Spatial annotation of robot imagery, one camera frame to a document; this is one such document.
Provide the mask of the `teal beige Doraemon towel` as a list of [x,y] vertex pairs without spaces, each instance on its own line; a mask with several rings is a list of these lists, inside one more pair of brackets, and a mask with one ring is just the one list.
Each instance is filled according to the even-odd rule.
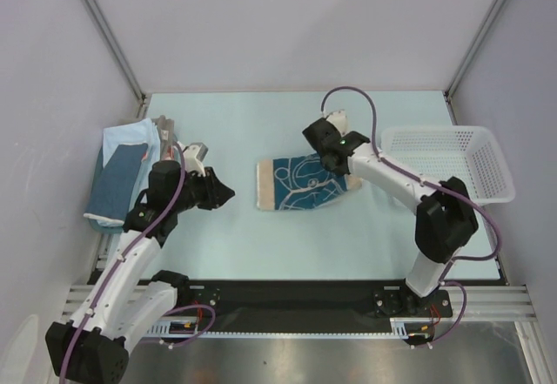
[[264,159],[257,163],[260,211],[305,211],[331,205],[362,186],[352,175],[327,171],[317,154]]

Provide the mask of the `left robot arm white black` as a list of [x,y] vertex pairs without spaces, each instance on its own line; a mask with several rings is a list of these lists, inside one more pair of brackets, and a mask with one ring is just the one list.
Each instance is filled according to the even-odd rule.
[[47,330],[45,342],[59,382],[120,382],[131,353],[161,317],[200,310],[188,277],[171,271],[156,273],[137,300],[130,298],[181,212],[216,210],[234,195],[211,167],[186,171],[174,160],[152,167],[97,283],[65,323],[54,322]]

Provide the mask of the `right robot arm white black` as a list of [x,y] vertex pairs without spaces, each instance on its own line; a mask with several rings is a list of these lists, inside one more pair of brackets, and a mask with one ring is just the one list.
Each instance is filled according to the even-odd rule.
[[412,316],[423,314],[453,257],[479,228],[466,185],[455,177],[439,184],[423,179],[394,163],[372,139],[356,131],[342,134],[325,118],[308,125],[303,135],[327,171],[363,179],[414,214],[419,253],[405,278],[400,304]]

